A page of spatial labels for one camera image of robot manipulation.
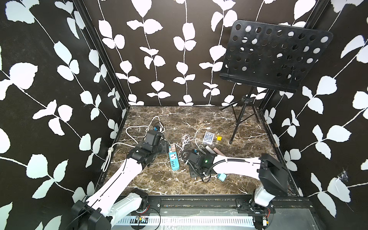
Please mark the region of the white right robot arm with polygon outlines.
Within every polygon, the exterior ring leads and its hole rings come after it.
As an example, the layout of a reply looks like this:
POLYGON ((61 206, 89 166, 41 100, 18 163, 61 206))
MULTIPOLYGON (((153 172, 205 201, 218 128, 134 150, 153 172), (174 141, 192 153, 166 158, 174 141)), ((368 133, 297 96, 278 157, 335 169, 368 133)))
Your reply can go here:
POLYGON ((214 174, 236 174, 259 180, 261 185, 255 189, 247 205, 251 210, 268 208, 275 197, 288 194, 288 172, 269 154, 259 158, 231 158, 213 153, 199 155, 186 150, 183 160, 196 176, 203 179, 214 174))

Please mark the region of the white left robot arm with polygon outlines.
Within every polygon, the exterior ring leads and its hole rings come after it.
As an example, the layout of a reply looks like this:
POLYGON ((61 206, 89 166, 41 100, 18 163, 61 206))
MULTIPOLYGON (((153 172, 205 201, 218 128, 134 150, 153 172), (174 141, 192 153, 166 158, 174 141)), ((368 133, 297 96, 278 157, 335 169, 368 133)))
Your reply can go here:
POLYGON ((136 189, 117 201, 129 183, 150 165, 159 154, 167 154, 169 144, 161 140, 156 145, 144 141, 131 149, 115 174, 86 201, 77 201, 71 209, 73 220, 67 230, 110 230, 127 214, 142 208, 148 196, 136 189))

